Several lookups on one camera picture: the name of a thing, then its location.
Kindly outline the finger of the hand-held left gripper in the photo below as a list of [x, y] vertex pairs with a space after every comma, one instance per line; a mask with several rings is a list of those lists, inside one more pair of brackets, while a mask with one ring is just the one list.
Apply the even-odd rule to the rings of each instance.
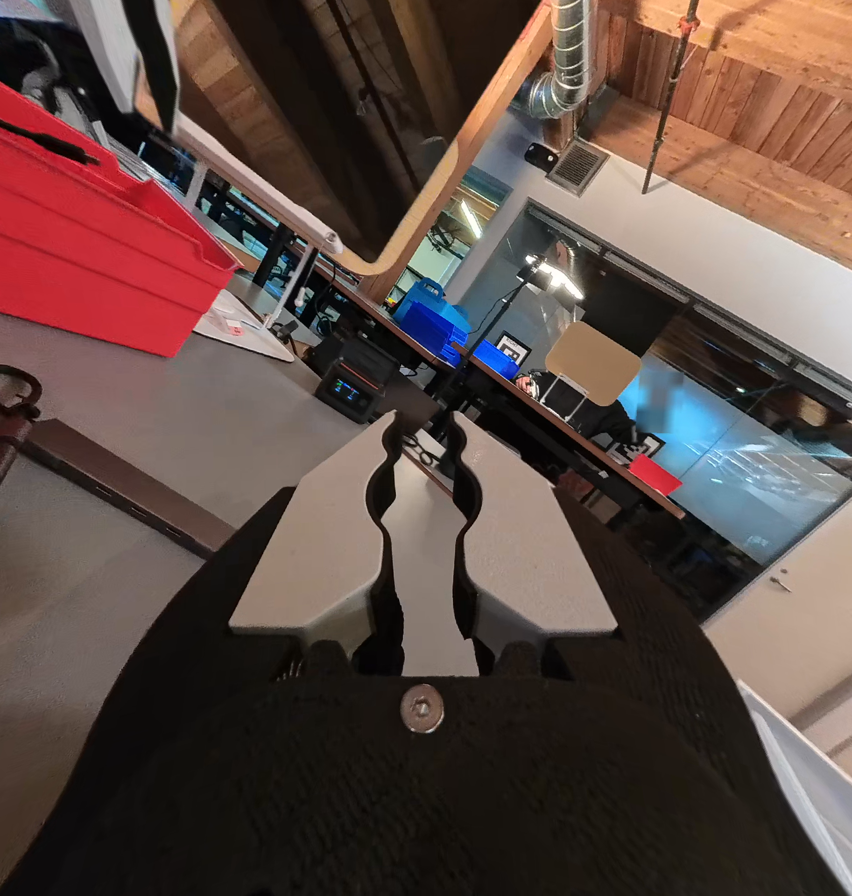
[[171, 3], [69, 1], [67, 10], [119, 110], [127, 114], [139, 108], [143, 73], [159, 129], [172, 135], [181, 87]]

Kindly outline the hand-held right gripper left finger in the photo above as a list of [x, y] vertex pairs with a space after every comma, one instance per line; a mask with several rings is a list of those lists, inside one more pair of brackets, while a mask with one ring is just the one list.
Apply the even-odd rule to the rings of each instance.
[[395, 498], [402, 420], [390, 411], [295, 488], [230, 617], [231, 633], [285, 635], [351, 657], [376, 632], [374, 602], [394, 583], [382, 518]]

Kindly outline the grey usb hub with cable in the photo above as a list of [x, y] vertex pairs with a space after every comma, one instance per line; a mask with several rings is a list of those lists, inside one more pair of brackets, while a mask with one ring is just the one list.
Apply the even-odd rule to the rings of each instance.
[[0, 364], [11, 400], [0, 397], [0, 487], [26, 458], [118, 509], [202, 559], [233, 527], [59, 419], [43, 419], [43, 389], [27, 371]]

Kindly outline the red plastic bin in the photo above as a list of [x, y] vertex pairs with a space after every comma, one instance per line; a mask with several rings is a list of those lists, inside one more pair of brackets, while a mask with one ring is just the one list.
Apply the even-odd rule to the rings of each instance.
[[645, 454], [637, 455], [628, 465], [628, 471], [636, 479], [666, 498], [682, 486], [681, 479], [669, 473]]
[[0, 127], [0, 314], [173, 357], [238, 262], [157, 182], [1, 82], [0, 120], [98, 161]]

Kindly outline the clear plastic bin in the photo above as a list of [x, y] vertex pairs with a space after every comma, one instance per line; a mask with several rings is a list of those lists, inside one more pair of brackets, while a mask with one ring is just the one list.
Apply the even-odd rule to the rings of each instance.
[[751, 688], [736, 685], [794, 815], [852, 894], [852, 777]]

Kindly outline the long wooden desk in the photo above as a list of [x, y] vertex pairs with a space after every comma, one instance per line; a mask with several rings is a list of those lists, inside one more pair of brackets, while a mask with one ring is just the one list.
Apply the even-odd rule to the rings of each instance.
[[431, 353], [420, 342], [396, 326], [392, 319], [384, 314], [382, 308], [364, 297], [352, 283], [351, 276], [341, 265], [335, 263], [330, 255], [316, 252], [313, 257], [312, 271], [327, 281], [329, 291], [341, 294], [344, 300], [352, 303], [359, 312], [371, 320], [375, 328], [385, 330], [395, 342], [402, 343], [405, 347], [402, 354], [412, 354], [417, 358], [413, 368], [419, 368], [420, 365], [428, 367], [434, 373], [430, 383], [433, 391], [448, 387], [452, 396], [463, 397], [464, 394], [475, 396], [475, 387], [485, 386], [486, 394], [493, 395], [495, 392], [500, 392], [508, 395], [507, 402], [513, 402], [517, 408], [528, 408], [533, 416], [539, 415], [547, 420], [548, 424], [559, 432], [559, 436], [555, 440], [549, 441], [549, 446], [556, 448], [556, 442], [571, 443], [573, 446], [571, 450], [559, 449], [558, 453], [566, 457], [580, 456], [587, 463], [590, 479], [597, 482], [598, 488], [609, 486], [616, 480], [625, 483], [625, 486], [620, 488], [625, 495], [625, 503], [619, 513], [621, 519], [625, 518], [627, 507], [632, 505], [654, 505], [678, 520], [686, 518], [686, 512], [672, 500], [633, 475], [627, 466], [617, 463], [597, 444], [582, 437], [551, 409], [520, 390], [513, 381], [501, 376], [481, 359], [475, 357], [468, 361], [461, 361], [455, 367], [447, 364], [441, 356]]

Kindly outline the small display device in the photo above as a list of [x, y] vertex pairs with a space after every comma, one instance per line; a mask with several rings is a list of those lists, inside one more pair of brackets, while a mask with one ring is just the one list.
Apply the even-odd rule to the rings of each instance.
[[385, 385], [371, 382], [341, 359], [327, 367], [314, 392], [314, 397], [321, 403], [358, 424], [368, 424], [375, 419], [385, 396]]

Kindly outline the tan rounded panel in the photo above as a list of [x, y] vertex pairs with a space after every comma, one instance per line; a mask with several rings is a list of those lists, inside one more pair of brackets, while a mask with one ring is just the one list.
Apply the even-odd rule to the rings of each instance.
[[640, 356], [583, 321], [570, 323], [546, 355], [545, 367], [598, 407], [608, 407], [639, 375]]

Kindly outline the flat blue bin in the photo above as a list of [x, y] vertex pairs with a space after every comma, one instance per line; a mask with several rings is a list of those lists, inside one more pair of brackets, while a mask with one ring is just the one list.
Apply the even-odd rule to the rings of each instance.
[[508, 353], [487, 341], [474, 347], [470, 358], [475, 358], [507, 380], [513, 380], [520, 372], [520, 365]]

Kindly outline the frosted glass partition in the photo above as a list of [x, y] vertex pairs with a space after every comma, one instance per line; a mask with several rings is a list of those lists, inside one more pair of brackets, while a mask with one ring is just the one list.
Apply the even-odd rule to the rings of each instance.
[[852, 389], [792, 349], [678, 282], [531, 201], [462, 297], [495, 345], [507, 330], [532, 349], [520, 374], [583, 321], [642, 359], [618, 398], [653, 457], [682, 481], [668, 499], [625, 518], [622, 481], [597, 487], [571, 443], [508, 395], [464, 394], [477, 422], [552, 483], [566, 487], [706, 619], [852, 497]]

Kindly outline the stack of blue bins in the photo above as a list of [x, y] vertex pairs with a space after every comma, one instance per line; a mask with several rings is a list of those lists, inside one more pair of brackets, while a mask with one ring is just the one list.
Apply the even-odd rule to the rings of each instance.
[[429, 278], [415, 282], [407, 291], [393, 320], [402, 331], [444, 363], [457, 367], [461, 354], [454, 344], [464, 346], [471, 327], [465, 310], [450, 305], [442, 286]]

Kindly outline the white double door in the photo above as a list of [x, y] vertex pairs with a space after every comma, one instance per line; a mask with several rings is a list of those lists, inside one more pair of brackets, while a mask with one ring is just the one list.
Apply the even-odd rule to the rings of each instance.
[[703, 624], [732, 676], [793, 718], [852, 674], [852, 498]]

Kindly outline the hanging metal rod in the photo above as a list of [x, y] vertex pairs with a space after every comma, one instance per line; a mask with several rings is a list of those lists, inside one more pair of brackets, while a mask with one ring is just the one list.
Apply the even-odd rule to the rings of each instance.
[[655, 139], [653, 142], [651, 155], [644, 172], [644, 181], [641, 189], [641, 195], [643, 196], [645, 196], [649, 191], [655, 172], [656, 162], [665, 141], [665, 132], [669, 114], [673, 104], [674, 94], [677, 90], [678, 81], [684, 66], [689, 39], [699, 27], [699, 19], [697, 16], [699, 3], [699, 1], [689, 1], [689, 5], [685, 15], [682, 16], [678, 22], [678, 44], [674, 56], [674, 61], [672, 62], [668, 74], [667, 86], [663, 95], [662, 108], [655, 132]]

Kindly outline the wall air vent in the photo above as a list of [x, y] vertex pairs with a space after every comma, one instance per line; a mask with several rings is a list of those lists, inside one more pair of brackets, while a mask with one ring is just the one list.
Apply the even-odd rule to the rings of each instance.
[[576, 137], [562, 151], [546, 179], [566, 193], [582, 197], [609, 160], [610, 154]]

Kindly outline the silver air duct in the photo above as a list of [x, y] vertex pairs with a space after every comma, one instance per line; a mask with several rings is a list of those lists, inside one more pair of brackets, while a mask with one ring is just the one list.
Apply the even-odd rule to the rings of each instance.
[[594, 18], [594, 2], [550, 2], [551, 67], [531, 73], [521, 84], [512, 101], [516, 110], [534, 119], [557, 120], [588, 98]]

